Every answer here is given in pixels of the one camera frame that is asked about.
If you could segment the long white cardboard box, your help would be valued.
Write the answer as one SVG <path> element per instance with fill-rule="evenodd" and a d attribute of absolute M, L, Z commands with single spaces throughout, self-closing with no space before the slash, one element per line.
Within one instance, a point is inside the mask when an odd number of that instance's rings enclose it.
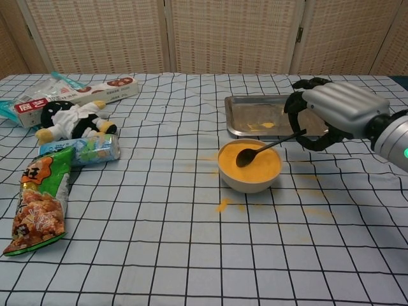
<path fill-rule="evenodd" d="M 80 106 L 97 100 L 113 103 L 120 99 L 135 96 L 138 94 L 138 91 L 137 80 L 130 76 L 125 76 L 102 84 L 86 85 L 84 89 L 73 91 L 63 89 L 62 94 L 56 97 L 19 103 L 14 108 L 20 125 L 25 128 L 31 128 L 41 123 L 42 108 L 51 101 L 69 101 Z"/>

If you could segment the black spoon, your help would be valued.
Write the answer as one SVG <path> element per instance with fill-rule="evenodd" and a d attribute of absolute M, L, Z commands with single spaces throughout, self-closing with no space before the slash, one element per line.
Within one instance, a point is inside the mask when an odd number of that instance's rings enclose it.
<path fill-rule="evenodd" d="M 236 157 L 236 165 L 239 168 L 246 167 L 246 166 L 248 166 L 249 164 L 252 163 L 252 161 L 255 159 L 255 157 L 260 152 L 263 152 L 264 150 L 272 148 L 272 147 L 274 147 L 274 146 L 276 146 L 276 145 L 278 145 L 278 144 L 280 144 L 282 142 L 286 142 L 286 141 L 291 140 L 293 138 L 296 138 L 298 136 L 303 136 L 306 133 L 307 133 L 307 130 L 302 129 L 302 130 L 297 131 L 297 132 L 295 132 L 295 133 L 293 133 L 293 134 L 291 134 L 291 135 L 289 135 L 289 136 L 287 136 L 287 137 L 285 137 L 285 138 L 283 138 L 281 140 L 277 140 L 276 142 L 269 143 L 269 144 L 264 145 L 263 147 L 260 147 L 258 149 L 246 148 L 244 150 L 241 150 L 239 152 L 239 154 L 237 155 L 237 157 Z"/>

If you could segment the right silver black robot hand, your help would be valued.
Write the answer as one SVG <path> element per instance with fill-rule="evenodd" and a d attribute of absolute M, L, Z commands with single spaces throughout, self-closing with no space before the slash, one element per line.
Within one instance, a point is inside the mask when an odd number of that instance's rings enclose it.
<path fill-rule="evenodd" d="M 296 137 L 302 147 L 311 151 L 322 151 L 345 138 L 375 142 L 392 120 L 387 99 L 349 82 L 314 77 L 295 82 L 293 89 L 284 105 L 293 132 L 301 130 L 298 114 L 306 109 L 328 127 L 317 140 Z"/>

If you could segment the black white plush doll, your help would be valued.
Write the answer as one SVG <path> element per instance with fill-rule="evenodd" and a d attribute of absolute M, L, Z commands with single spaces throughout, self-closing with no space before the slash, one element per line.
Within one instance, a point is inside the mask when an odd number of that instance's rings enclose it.
<path fill-rule="evenodd" d="M 99 135 L 114 135 L 117 126 L 98 115 L 104 109 L 104 101 L 93 101 L 83 106 L 69 101 L 51 101 L 41 112 L 41 129 L 35 136 L 40 145 Z"/>

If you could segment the silver teal plastic bag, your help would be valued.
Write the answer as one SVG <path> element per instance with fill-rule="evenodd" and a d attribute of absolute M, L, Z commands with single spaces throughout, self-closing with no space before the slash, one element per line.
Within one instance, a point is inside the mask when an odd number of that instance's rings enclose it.
<path fill-rule="evenodd" d="M 18 122 L 17 113 L 14 108 L 16 104 L 41 98 L 53 98 L 62 94 L 63 89 L 73 91 L 84 88 L 84 84 L 53 71 L 51 72 L 51 77 L 31 86 L 16 98 L 0 98 L 0 116 L 10 119 L 13 122 Z"/>

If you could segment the blue checked tablecloth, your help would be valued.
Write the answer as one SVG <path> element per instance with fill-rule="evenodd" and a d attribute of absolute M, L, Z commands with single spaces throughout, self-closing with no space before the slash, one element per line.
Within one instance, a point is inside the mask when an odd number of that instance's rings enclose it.
<path fill-rule="evenodd" d="M 297 79 L 138 74 L 139 95 L 107 106 L 120 159 L 74 169 L 66 236 L 12 257 L 38 147 L 0 117 L 0 306 L 408 306 L 408 173 L 369 142 L 283 143 L 282 173 L 258 194 L 219 178 L 225 97 Z"/>

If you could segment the woven folding screen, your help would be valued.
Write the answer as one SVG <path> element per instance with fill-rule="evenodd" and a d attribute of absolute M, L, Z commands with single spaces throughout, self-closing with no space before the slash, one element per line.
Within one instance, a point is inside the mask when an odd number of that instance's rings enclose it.
<path fill-rule="evenodd" d="M 408 0 L 0 0 L 19 73 L 408 76 Z"/>

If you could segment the steel tray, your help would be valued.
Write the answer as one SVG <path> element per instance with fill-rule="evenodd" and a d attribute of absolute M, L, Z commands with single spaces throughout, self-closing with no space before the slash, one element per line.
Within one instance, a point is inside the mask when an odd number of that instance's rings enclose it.
<path fill-rule="evenodd" d="M 288 136 L 293 133 L 284 105 L 289 96 L 230 96 L 224 99 L 226 127 L 236 136 Z"/>

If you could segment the green snack bag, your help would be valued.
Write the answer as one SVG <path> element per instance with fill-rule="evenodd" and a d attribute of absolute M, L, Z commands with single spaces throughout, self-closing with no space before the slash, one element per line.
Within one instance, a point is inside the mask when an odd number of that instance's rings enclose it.
<path fill-rule="evenodd" d="M 72 147 L 34 158 L 20 179 L 19 200 L 5 256 L 16 256 L 50 245 L 66 234 Z"/>

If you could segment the small light green packet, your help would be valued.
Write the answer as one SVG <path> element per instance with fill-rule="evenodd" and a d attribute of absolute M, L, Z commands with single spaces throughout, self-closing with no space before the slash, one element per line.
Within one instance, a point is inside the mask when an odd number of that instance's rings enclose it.
<path fill-rule="evenodd" d="M 73 147 L 72 167 L 105 163 L 120 158 L 119 140 L 115 135 L 99 135 L 46 143 L 39 147 L 39 155 Z"/>

